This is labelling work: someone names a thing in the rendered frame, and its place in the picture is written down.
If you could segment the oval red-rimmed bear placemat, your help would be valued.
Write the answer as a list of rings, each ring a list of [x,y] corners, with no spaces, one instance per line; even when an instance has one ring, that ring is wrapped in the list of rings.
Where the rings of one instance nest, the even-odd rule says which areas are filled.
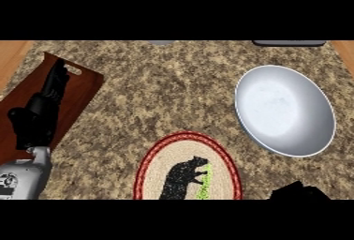
[[[133,199],[242,199],[233,158],[208,135],[180,131],[154,144],[137,170]]]

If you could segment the dark grey flat appliance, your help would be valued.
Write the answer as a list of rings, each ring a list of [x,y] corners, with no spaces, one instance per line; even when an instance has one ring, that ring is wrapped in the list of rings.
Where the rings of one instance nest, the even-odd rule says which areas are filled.
[[[264,47],[320,47],[326,40],[253,40],[253,43]]]

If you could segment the brown wooden cutting board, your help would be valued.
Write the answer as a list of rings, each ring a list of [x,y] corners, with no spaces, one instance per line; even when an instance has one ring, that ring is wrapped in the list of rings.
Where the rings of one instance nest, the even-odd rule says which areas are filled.
[[[58,56],[47,52],[45,53],[45,60],[39,67],[0,101],[0,165],[17,159],[28,159],[33,157],[25,150],[15,149],[17,136],[8,112],[14,107],[24,107],[33,94],[42,90],[50,68],[58,59]],[[96,71],[68,60],[65,60],[65,64],[80,69],[81,74],[77,75],[76,73],[68,72],[70,81],[67,83],[64,99],[59,106],[58,126],[50,144],[52,149],[56,149],[56,146],[104,84],[104,76]]]

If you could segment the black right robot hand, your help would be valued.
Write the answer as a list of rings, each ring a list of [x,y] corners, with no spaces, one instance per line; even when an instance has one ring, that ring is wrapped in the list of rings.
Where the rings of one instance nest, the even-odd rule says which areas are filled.
[[[276,189],[272,193],[272,200],[291,201],[329,201],[329,197],[317,187],[304,186],[301,181],[294,182],[288,186]]]

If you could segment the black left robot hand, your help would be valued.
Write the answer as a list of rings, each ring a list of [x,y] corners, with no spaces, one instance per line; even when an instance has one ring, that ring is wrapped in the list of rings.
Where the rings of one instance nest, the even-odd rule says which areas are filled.
[[[65,87],[70,81],[65,62],[58,59],[42,90],[33,94],[25,107],[9,110],[14,133],[17,135],[18,150],[49,146],[56,134],[56,123]]]

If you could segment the white bowl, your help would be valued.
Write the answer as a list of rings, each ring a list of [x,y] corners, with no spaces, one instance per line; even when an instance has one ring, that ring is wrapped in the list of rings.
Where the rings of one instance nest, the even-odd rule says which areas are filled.
[[[292,158],[319,154],[332,143],[337,117],[326,94],[300,72],[260,66],[235,87],[235,112],[254,142]]]

